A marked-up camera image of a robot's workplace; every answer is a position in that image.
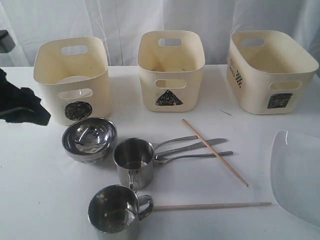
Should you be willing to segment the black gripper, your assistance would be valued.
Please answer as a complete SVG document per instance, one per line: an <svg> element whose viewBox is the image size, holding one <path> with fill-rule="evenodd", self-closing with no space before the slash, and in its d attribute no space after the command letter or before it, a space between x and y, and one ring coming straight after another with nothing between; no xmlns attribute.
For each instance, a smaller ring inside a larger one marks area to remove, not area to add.
<svg viewBox="0 0 320 240"><path fill-rule="evenodd" d="M51 114L42 106L42 99L29 87L17 87L0 70L0 118L6 123L31 123L47 126Z"/></svg>

